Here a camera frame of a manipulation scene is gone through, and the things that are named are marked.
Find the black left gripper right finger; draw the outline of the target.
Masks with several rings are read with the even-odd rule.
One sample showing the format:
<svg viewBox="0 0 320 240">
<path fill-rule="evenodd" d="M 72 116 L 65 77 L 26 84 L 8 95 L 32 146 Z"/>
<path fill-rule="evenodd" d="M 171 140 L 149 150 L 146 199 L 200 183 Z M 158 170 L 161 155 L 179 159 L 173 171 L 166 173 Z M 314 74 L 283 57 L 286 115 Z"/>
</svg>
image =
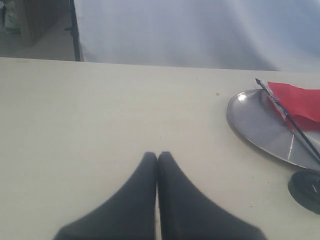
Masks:
<svg viewBox="0 0 320 240">
<path fill-rule="evenodd" d="M 172 154 L 158 157 L 158 205 L 164 240 L 264 240 L 254 225 L 230 214 L 187 178 Z"/>
</svg>

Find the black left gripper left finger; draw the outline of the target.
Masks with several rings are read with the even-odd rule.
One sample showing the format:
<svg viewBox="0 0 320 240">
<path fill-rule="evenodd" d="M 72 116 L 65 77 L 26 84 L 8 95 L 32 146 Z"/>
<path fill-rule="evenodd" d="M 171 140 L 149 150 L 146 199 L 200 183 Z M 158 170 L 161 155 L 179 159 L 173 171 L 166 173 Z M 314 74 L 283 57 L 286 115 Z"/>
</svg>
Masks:
<svg viewBox="0 0 320 240">
<path fill-rule="evenodd" d="M 56 240 L 154 240 L 157 157 L 146 152 L 126 183 L 105 203 L 65 225 Z"/>
</svg>

